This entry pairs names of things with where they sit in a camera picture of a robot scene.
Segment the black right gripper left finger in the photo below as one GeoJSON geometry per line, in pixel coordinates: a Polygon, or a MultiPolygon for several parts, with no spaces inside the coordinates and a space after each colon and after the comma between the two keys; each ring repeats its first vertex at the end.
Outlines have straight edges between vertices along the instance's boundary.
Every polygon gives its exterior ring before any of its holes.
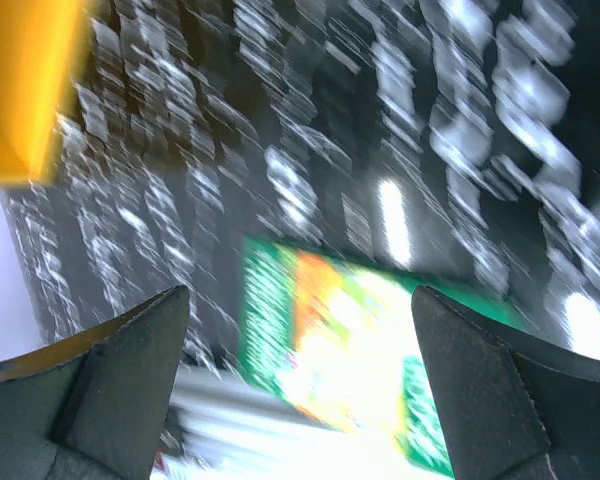
{"type": "Polygon", "coordinates": [[[0,362],[0,479],[146,479],[189,319],[176,286],[0,362]]]}

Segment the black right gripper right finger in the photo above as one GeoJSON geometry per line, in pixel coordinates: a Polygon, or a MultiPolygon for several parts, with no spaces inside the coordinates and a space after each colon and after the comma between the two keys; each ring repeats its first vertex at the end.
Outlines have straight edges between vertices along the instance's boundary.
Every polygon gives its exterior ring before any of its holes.
{"type": "Polygon", "coordinates": [[[412,314],[458,479],[600,479],[600,361],[419,286],[412,314]]]}

